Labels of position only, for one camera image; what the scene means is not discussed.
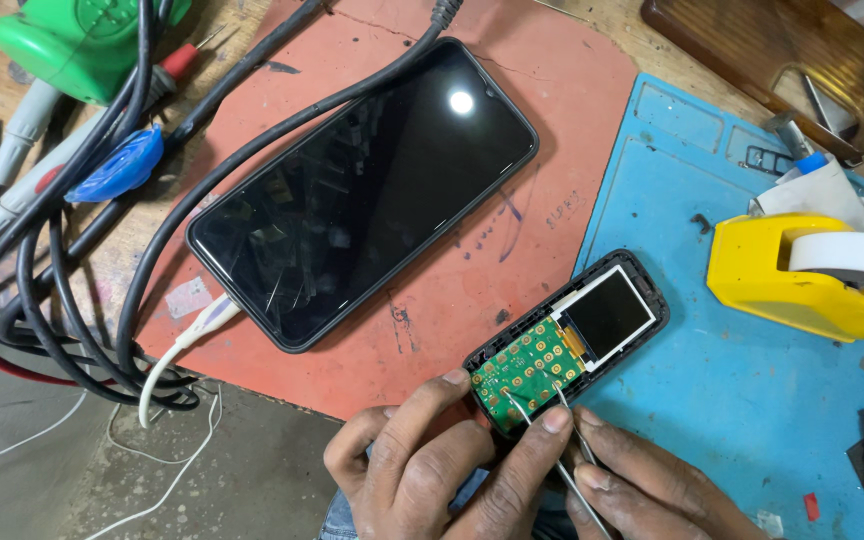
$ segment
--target white wire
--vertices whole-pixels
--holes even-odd
[[[215,423],[212,423],[212,413],[215,412],[216,404],[219,405],[219,418],[217,418],[215,420]],[[188,461],[185,462],[185,465],[182,467],[182,470],[178,471],[178,474],[175,475],[175,479],[172,480],[172,485],[169,486],[169,489],[167,489],[165,491],[165,495],[163,495],[162,498],[160,498],[158,500],[158,502],[153,504],[150,508],[142,510],[141,512],[138,512],[136,514],[132,514],[126,518],[122,518],[119,521],[115,521],[113,524],[107,526],[106,528],[103,528],[102,530],[89,536],[85,540],[95,540],[99,536],[102,536],[103,534],[108,533],[109,531],[115,529],[116,527],[118,527],[124,523],[130,522],[136,518],[140,518],[140,517],[142,517],[142,516],[144,516],[150,512],[154,512],[156,509],[161,507],[162,503],[164,503],[165,500],[168,499],[169,494],[172,493],[172,490],[175,489],[176,485],[179,483],[179,480],[182,479],[183,474],[186,472],[186,469],[189,468],[189,465],[191,465],[192,462],[196,458],[198,458],[199,453],[202,451],[202,449],[206,448],[206,445],[209,444],[209,441],[212,438],[212,434],[215,433],[215,429],[219,426],[219,421],[221,421],[221,420],[222,420],[222,386],[219,386],[219,393],[215,396],[215,399],[212,399],[212,408],[210,408],[210,410],[208,411],[208,435],[205,436],[205,440],[201,441],[201,444],[198,446],[198,449],[196,449],[195,452],[189,457]]]
[[[142,395],[138,399],[138,422],[143,428],[149,428],[149,402],[152,400],[152,392],[156,389],[156,382],[162,376],[165,368],[169,367],[169,362],[185,349],[182,345],[174,343],[169,350],[162,354],[162,358],[155,362],[151,371],[145,379],[145,384],[142,386]]]
[[[113,446],[121,448],[126,452],[131,452],[133,454],[138,454],[139,456],[144,456],[152,461],[158,461],[159,463],[164,463],[166,465],[178,465],[179,463],[185,463],[188,460],[192,460],[192,456],[186,457],[186,459],[180,459],[178,461],[169,461],[167,459],[161,459],[159,457],[155,457],[154,455],[150,455],[142,451],[141,449],[130,448],[123,444],[120,444],[113,438],[113,422],[115,420],[115,415],[119,413],[119,410],[122,409],[121,403],[116,403],[114,408],[112,409],[112,414],[108,416],[108,426],[105,428],[105,438],[108,439],[108,442],[112,443]]]
[[[72,410],[66,412],[66,413],[65,413],[65,416],[61,417],[61,418],[58,420],[58,422],[55,422],[55,423],[53,423],[52,425],[49,425],[49,426],[46,427],[45,429],[42,429],[42,431],[36,433],[36,434],[33,435],[33,436],[30,436],[29,438],[25,439],[25,440],[22,441],[22,442],[15,443],[15,444],[11,445],[11,446],[8,447],[8,448],[5,448],[5,449],[3,449],[3,450],[0,450],[0,456],[2,456],[3,454],[6,454],[7,452],[11,452],[12,450],[15,450],[16,448],[18,448],[18,447],[24,445],[25,443],[27,443],[27,442],[29,442],[29,441],[31,441],[31,440],[33,440],[33,439],[37,439],[37,438],[39,438],[39,437],[41,437],[41,436],[44,436],[45,434],[48,434],[49,432],[51,432],[51,431],[53,431],[55,428],[57,428],[61,423],[66,422],[66,420],[68,420],[69,416],[72,416],[72,413],[74,413],[75,411],[78,411],[78,410],[79,410],[79,406],[82,404],[83,401],[86,400],[86,394],[87,394],[87,393],[88,393],[87,390],[82,390],[81,395],[78,396],[78,401],[75,402],[75,405],[72,407]]]
[[[47,401],[51,401],[51,400],[64,400],[66,398],[75,398],[78,395],[79,394],[68,394],[65,396],[54,396],[52,398],[36,398],[36,399],[22,399],[20,401],[10,401],[8,403],[0,404],[0,409],[5,409],[6,407],[12,407],[12,406],[17,406],[17,405],[29,405],[29,404],[33,404],[36,402],[47,402]]]

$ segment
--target red tape piece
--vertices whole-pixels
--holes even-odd
[[[815,493],[809,493],[802,497],[805,501],[805,514],[808,516],[808,521],[819,519],[819,499],[815,497]]]

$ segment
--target smartphone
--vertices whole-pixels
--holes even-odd
[[[668,324],[666,297],[628,250],[610,252],[470,353],[475,403],[499,433],[571,401]]]
[[[279,349],[302,353],[538,151],[475,56],[441,38],[212,202],[186,243]]]

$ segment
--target green circuit board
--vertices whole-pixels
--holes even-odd
[[[504,432],[524,421],[510,398],[531,413],[556,395],[552,385],[567,387],[585,371],[583,350],[569,342],[552,317],[545,317],[472,373],[472,390]]]

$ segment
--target white charging cable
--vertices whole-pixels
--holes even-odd
[[[229,294],[212,301],[208,307],[198,313],[195,322],[175,338],[174,345],[162,355],[162,358],[152,366],[145,385],[142,386],[142,396],[138,400],[138,421],[143,428],[149,427],[149,403],[152,400],[152,392],[156,389],[156,381],[162,376],[169,363],[184,349],[188,349],[199,338],[218,330],[222,325],[229,322],[241,309],[229,298]]]

